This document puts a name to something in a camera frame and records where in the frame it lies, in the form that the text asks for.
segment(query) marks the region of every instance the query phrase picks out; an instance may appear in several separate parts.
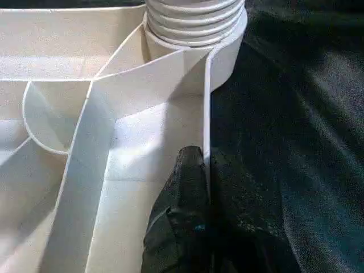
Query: black fabric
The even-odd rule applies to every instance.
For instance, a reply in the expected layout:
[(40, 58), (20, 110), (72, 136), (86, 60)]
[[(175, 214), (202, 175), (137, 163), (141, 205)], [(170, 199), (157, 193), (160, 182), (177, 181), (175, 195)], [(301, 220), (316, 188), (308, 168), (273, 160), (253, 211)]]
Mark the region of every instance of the black fabric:
[(364, 272), (364, 15), (349, 2), (256, 1), (212, 94), (220, 235), (262, 249), (246, 259), (266, 272)]
[(185, 147), (151, 211), (142, 273), (208, 272), (208, 214), (201, 149)]

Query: white plastic container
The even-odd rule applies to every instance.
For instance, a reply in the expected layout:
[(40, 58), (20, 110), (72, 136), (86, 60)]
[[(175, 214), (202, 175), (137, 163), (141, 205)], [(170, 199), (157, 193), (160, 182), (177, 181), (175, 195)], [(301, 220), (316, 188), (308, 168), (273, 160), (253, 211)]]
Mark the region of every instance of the white plastic container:
[(1, 11), (0, 272), (139, 272), (179, 149), (200, 146), (208, 167), (210, 92), (246, 13), (191, 48), (155, 36), (144, 12)]

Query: plastic compartment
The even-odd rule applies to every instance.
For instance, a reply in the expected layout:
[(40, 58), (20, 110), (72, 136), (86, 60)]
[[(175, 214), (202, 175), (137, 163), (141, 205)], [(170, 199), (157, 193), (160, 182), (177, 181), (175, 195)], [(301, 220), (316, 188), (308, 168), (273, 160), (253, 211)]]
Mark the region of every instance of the plastic compartment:
[(64, 170), (62, 160), (28, 137), (26, 86), (0, 81), (0, 272), (6, 273), (32, 272), (41, 260)]
[(0, 81), (0, 165), (28, 137), (21, 109), (26, 86), (21, 81)]
[(144, 6), (0, 13), (0, 79), (80, 79), (97, 74)]
[(29, 82), (22, 113), (38, 145), (55, 154), (68, 154), (89, 85), (89, 81)]

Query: white ribbed tube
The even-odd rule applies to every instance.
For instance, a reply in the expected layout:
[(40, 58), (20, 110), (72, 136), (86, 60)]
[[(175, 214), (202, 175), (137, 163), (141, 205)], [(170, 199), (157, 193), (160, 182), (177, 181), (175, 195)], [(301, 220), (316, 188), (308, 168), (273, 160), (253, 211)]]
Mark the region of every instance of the white ribbed tube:
[(148, 26), (162, 40), (189, 47), (220, 42), (238, 27), (244, 0), (146, 0)]

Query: white plastic tray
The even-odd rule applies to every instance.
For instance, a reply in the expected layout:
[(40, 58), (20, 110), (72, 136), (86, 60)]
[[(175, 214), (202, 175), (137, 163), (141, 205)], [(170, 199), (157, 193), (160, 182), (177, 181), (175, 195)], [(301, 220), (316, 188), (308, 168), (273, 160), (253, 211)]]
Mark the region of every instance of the white plastic tray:
[(179, 149), (209, 163), (210, 92), (245, 27), (193, 49), (144, 6), (0, 10), (0, 272), (139, 272)]

